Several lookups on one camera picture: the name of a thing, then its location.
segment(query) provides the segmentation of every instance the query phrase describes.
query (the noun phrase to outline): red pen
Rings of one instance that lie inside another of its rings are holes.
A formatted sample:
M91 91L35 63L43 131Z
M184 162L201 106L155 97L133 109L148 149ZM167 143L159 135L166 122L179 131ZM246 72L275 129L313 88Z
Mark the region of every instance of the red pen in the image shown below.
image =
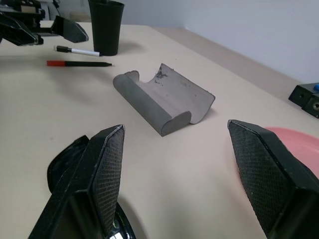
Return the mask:
M112 66L107 62L93 62L93 61L47 61L47 66L93 66L93 67L107 67Z

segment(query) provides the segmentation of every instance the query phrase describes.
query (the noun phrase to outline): pen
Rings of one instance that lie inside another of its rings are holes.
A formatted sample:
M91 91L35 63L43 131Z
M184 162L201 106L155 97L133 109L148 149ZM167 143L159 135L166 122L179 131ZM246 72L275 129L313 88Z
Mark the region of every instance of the pen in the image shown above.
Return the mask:
M94 61L47 61L47 66L95 66L95 67L107 67L112 66L107 62L94 62Z
M89 55L89 56L102 56L99 52L96 52L96 51L87 51L87 50L69 48L66 46L54 46L53 49L58 52L66 52L66 53L72 52L76 54Z

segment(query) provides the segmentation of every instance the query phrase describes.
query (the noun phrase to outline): pink object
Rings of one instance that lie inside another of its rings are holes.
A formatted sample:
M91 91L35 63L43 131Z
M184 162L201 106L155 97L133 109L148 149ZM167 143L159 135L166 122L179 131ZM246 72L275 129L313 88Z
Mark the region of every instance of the pink object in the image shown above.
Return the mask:
M319 179L319 138L288 128L267 127Z

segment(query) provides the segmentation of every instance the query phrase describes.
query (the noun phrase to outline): beige table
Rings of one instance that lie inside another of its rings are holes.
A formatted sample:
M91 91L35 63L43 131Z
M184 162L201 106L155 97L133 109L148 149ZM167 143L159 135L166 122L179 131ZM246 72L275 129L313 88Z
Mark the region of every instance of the beige table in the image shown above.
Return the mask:
M74 139L123 123L126 136L119 202L139 239L264 239L236 176L229 119L319 136L319 122L297 107L147 26L122 27L117 56L0 45L0 238L27 238L50 193L50 161ZM46 60L101 60L109 68L49 68ZM113 88L138 70L148 81L165 63L216 96L203 122L165 137Z

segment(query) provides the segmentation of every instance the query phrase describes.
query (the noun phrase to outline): black plastic cup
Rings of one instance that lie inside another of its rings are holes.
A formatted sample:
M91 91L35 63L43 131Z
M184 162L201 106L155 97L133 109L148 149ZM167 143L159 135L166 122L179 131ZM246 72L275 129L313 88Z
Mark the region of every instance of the black plastic cup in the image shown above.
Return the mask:
M115 56L119 38L124 4L111 0L89 0L94 51L103 56Z

